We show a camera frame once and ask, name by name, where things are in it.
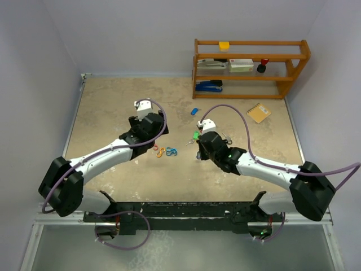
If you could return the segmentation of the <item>black key fob with key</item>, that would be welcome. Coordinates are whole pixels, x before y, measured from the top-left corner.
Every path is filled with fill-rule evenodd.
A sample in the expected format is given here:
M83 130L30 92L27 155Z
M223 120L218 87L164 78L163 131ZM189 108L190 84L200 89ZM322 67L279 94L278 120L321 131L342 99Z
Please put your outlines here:
M224 136L224 141L226 142L227 145L231 145L233 143L232 139L230 136L226 135L225 133L222 133Z

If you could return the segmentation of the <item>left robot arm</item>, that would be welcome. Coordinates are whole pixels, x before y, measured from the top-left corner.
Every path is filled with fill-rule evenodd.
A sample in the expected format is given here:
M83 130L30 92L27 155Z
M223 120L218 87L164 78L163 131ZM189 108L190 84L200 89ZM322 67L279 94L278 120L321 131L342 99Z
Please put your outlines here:
M76 210L93 213L103 221L111 221L120 212L105 191L86 192L84 185L94 177L145 154L163 134L168 134L166 114L148 113L139 120L129 118L130 129L109 145L79 158L54 159L39 186L44 198L42 213L56 212L65 217Z

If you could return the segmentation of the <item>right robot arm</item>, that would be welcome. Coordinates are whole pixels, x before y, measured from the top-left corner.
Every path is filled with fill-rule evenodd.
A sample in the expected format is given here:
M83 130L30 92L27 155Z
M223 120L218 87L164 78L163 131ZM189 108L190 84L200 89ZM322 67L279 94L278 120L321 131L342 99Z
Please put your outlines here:
M264 193L258 203L251 206L251 215L257 221L277 212L298 212L309 220L321 221L336 193L335 187L312 162L291 165L260 160L245 149L229 147L217 132L201 135L197 144L200 159L211 160L222 171L258 178L284 189L280 193Z

